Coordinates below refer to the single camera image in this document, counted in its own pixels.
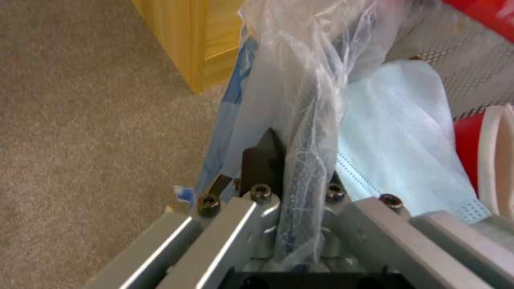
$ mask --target blue fabric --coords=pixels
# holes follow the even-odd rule
[[[209,187],[209,184],[216,178],[223,166],[228,143],[232,137],[234,122],[241,106],[245,80],[250,75],[256,51],[257,42],[252,38],[248,38],[239,50],[227,90],[219,104],[216,125],[200,178],[195,186],[196,195],[203,193]]]

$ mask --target metal part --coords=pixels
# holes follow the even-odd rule
[[[414,288],[399,274],[363,274],[363,273],[240,273],[230,272],[220,289],[303,289],[303,288]]]
[[[84,288],[148,288],[156,286],[168,267],[201,233],[197,220],[167,212],[125,251],[91,278]]]
[[[343,201],[346,191],[343,186],[336,183],[330,183],[327,186],[325,201],[336,204]]]
[[[222,174],[219,174],[216,176],[214,181],[212,181],[209,189],[207,189],[207,192],[205,195],[214,195],[216,197],[220,197],[223,190],[227,187],[227,185],[232,181],[232,178],[229,176],[225,176]]]
[[[232,188],[234,190],[234,194],[239,196],[239,193],[241,191],[241,179],[235,178],[232,182]]]
[[[196,210],[202,217],[211,218],[219,213],[221,202],[215,195],[202,195],[196,201]]]
[[[250,190],[250,198],[259,205],[269,203],[271,195],[271,188],[267,184],[254,185]]]
[[[446,212],[411,219],[439,247],[495,288],[514,288],[514,254]]]
[[[282,198],[284,160],[280,138],[273,129],[268,129],[255,147],[243,152],[239,196],[242,197],[256,184],[267,184],[274,194]]]
[[[336,220],[327,227],[370,272],[397,269],[416,288],[490,288],[375,198],[345,206]]]
[[[380,197],[378,197],[378,200],[396,213],[398,213],[400,209],[403,208],[401,199],[395,195],[382,194]]]
[[[246,193],[243,198],[246,200],[251,200],[251,192]],[[261,205],[261,207],[261,222],[263,233],[259,239],[259,242],[257,243],[255,252],[252,255],[253,258],[258,259],[264,259],[273,256],[275,234],[277,232],[277,223],[280,214],[279,197],[275,194],[272,194],[270,201],[267,204]]]
[[[157,288],[216,288],[230,268],[241,270],[262,233],[262,207],[232,198]]]

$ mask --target plastic bag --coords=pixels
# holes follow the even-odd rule
[[[273,128],[287,150],[276,241],[284,269],[319,258],[343,92],[349,78],[358,79],[383,62],[407,6],[403,0],[289,0],[246,1],[241,9],[249,39],[258,48],[233,126],[221,131],[225,140],[230,137],[228,146],[211,142],[208,158],[216,161],[206,162],[210,172],[202,175],[197,190],[203,191],[219,168],[237,176],[242,151]]]

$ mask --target beige carpet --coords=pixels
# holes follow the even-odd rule
[[[0,287],[80,287],[199,174],[193,96],[130,0],[0,0]]]

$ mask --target clear plastic bag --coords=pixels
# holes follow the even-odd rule
[[[284,269],[316,261],[348,78],[378,67],[406,11],[403,0],[246,1],[258,43],[221,173],[236,176],[245,148],[273,128],[286,145],[276,257]]]
[[[283,269],[319,257],[349,81],[378,68],[386,55],[416,56],[442,74],[453,117],[512,99],[511,82],[502,80],[512,75],[514,46],[438,0],[246,0],[240,13],[240,53],[195,192],[219,173],[237,177],[243,150],[273,128],[287,150],[276,241]],[[492,101],[480,98],[491,87]]]

